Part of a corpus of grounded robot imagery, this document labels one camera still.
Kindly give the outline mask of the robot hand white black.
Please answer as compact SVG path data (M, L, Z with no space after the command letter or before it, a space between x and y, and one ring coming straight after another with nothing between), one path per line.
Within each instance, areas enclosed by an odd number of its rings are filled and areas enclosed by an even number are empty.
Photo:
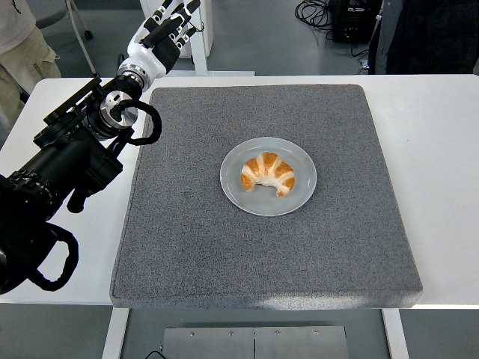
M181 2L175 7L164 1L146 18L127 47L127 57L119 65L118 75L134 74L145 87L148 82L168 74L181 50L198 32L190 24L199 1Z

